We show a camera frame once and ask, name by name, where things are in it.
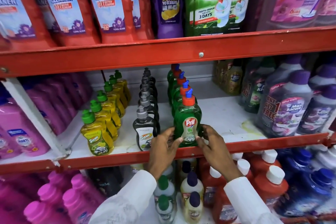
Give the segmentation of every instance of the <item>white sleeve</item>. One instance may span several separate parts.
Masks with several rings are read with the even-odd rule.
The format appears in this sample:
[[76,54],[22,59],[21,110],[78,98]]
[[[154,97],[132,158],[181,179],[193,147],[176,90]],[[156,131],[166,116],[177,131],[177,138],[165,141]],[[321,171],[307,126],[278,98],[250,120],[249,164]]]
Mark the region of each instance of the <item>white sleeve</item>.
[[271,213],[246,177],[230,181],[224,191],[241,224],[283,224]]
[[118,192],[106,199],[94,212],[89,224],[133,224],[145,211],[156,188],[155,178],[139,170]]

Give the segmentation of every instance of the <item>yellow dishwash bottle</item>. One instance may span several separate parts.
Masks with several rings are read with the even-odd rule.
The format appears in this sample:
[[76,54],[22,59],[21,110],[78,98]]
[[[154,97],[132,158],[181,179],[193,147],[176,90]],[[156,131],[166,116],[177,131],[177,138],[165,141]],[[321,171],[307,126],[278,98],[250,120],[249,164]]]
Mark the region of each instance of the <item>yellow dishwash bottle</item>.
[[83,110],[81,128],[82,135],[87,139],[90,151],[95,156],[110,154],[114,148],[110,133],[106,130],[105,122],[95,119],[95,115],[89,110]]
[[96,100],[90,101],[91,111],[94,113],[96,120],[101,120],[106,122],[106,128],[111,133],[113,141],[118,138],[118,131],[113,124],[111,112],[108,110],[103,110],[102,105]]
[[111,101],[115,101],[117,107],[120,110],[121,116],[123,117],[125,115],[125,109],[123,104],[120,101],[120,95],[115,90],[113,90],[112,85],[109,82],[105,82],[104,90],[106,92],[107,98]]
[[121,103],[123,103],[123,106],[126,109],[128,101],[124,95],[124,87],[120,84],[117,84],[117,79],[114,77],[114,75],[110,75],[109,82],[112,85],[113,89],[119,93],[120,101]]
[[131,92],[129,91],[128,87],[127,87],[127,81],[126,79],[123,79],[121,76],[121,73],[119,72],[119,70],[116,70],[114,73],[114,77],[117,79],[117,82],[120,84],[123,84],[124,86],[124,94],[128,100],[128,103],[131,101]]
[[116,107],[115,102],[108,100],[106,94],[102,90],[97,92],[97,99],[100,102],[103,110],[110,111],[115,127],[119,129],[121,127],[121,113],[119,108]]

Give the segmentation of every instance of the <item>white bottle cap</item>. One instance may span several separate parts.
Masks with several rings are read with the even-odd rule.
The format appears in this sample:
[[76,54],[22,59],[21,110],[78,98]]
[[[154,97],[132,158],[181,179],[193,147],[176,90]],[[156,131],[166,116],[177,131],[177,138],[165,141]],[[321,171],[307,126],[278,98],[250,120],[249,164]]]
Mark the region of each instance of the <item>white bottle cap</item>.
[[231,154],[233,160],[237,161],[243,157],[243,152]]
[[276,152],[276,150],[266,150],[261,155],[261,158],[267,163],[273,164],[277,159],[277,155],[278,153]]
[[249,173],[250,166],[250,163],[246,159],[239,159],[237,161],[237,167],[244,176]]
[[217,170],[215,170],[213,167],[210,167],[210,175],[213,177],[213,178],[219,178],[221,177],[221,173],[218,172]]
[[277,166],[270,166],[267,173],[267,179],[273,184],[281,184],[285,178],[285,172]]

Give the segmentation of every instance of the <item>human hand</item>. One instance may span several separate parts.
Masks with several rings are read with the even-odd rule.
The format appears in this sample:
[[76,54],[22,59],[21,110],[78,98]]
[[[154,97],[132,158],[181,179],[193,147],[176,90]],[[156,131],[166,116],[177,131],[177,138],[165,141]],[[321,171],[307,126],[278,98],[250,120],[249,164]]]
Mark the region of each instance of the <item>human hand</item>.
[[204,139],[197,136],[198,146],[203,150],[204,157],[215,170],[224,176],[227,182],[243,176],[234,164],[229,150],[227,149],[223,137],[209,125],[201,124],[203,127],[203,137],[209,141],[207,145]]
[[173,139],[174,127],[168,128],[165,132],[152,139],[151,148],[149,152],[148,172],[158,180],[162,173],[173,162],[176,151],[180,143],[183,141],[182,137],[176,139],[171,146],[168,146],[168,141]]

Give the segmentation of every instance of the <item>green dishwash bottle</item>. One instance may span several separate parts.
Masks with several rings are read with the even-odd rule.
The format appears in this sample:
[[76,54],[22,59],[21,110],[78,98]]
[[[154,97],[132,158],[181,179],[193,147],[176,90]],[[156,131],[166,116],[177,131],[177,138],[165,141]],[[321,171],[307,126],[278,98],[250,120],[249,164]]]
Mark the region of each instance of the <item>green dishwash bottle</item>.
[[180,92],[180,88],[182,87],[182,83],[187,81],[187,78],[184,77],[184,71],[182,71],[178,78],[176,78],[176,84],[171,89],[171,103],[173,104],[173,99],[176,93]]
[[180,91],[179,93],[176,93],[172,102],[172,108],[171,108],[171,114],[173,115],[173,117],[175,116],[175,111],[177,110],[177,108],[182,105],[182,97],[186,96],[186,92],[188,90],[190,90],[191,87],[189,86],[189,80],[186,80],[184,83],[182,83],[182,87],[180,87]]
[[168,99],[169,99],[169,104],[171,105],[171,89],[172,87],[176,84],[176,78],[180,75],[181,73],[180,65],[176,64],[174,70],[173,70],[173,75],[170,77],[168,81]]
[[201,118],[202,111],[195,103],[193,89],[190,89],[182,97],[182,105],[177,108],[174,116],[174,139],[183,138],[179,147],[197,146],[195,138],[202,136]]

